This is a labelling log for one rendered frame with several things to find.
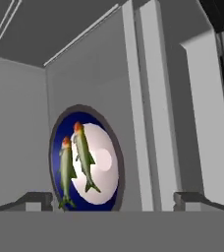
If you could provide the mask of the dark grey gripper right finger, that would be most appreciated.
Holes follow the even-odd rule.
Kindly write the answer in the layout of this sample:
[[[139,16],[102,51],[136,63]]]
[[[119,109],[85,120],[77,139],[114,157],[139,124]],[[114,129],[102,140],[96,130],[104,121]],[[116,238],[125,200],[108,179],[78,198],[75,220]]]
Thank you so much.
[[[175,212],[224,212],[224,205],[212,202],[198,192],[175,192]]]

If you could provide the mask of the green fish with orange head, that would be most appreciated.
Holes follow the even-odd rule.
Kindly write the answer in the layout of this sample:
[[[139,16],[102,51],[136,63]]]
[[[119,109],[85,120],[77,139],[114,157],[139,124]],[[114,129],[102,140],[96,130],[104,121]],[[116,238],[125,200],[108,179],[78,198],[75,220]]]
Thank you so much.
[[[78,153],[76,160],[79,160],[81,162],[82,172],[86,177],[86,185],[84,189],[85,192],[87,192],[90,188],[93,188],[98,193],[100,193],[101,190],[94,183],[90,171],[90,166],[92,164],[95,164],[95,161],[89,151],[87,139],[84,132],[84,125],[79,121],[74,124],[73,142],[76,145]]]
[[[59,203],[59,209],[63,209],[66,204],[75,207],[76,204],[70,196],[70,185],[73,178],[76,178],[76,172],[73,166],[72,141],[69,136],[65,136],[61,149],[59,151],[60,167],[58,172],[61,174],[61,188],[63,190],[63,198]]]

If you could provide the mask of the blue and white bowl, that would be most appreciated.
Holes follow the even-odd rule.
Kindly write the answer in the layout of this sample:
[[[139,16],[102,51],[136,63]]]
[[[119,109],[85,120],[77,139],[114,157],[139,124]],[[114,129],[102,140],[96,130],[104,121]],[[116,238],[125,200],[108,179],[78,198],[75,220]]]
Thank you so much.
[[[95,161],[90,166],[91,176],[98,193],[93,188],[85,192],[86,177],[82,172],[81,162],[76,160],[77,148],[73,142],[74,124],[79,121],[84,125],[89,151]],[[73,166],[77,177],[70,185],[70,196],[75,207],[66,204],[59,209],[63,198],[59,151],[65,136],[72,141]],[[124,195],[124,163],[118,139],[112,128],[100,113],[86,105],[74,105],[66,108],[55,120],[50,136],[49,170],[53,190],[56,196],[56,209],[74,212],[115,212],[121,208]]]

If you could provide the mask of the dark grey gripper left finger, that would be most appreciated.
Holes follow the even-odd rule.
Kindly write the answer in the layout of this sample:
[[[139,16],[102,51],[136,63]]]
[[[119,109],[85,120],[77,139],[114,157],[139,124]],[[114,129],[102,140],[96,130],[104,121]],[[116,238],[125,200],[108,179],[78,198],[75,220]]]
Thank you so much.
[[[0,206],[0,212],[52,212],[51,192],[27,192],[15,202]]]

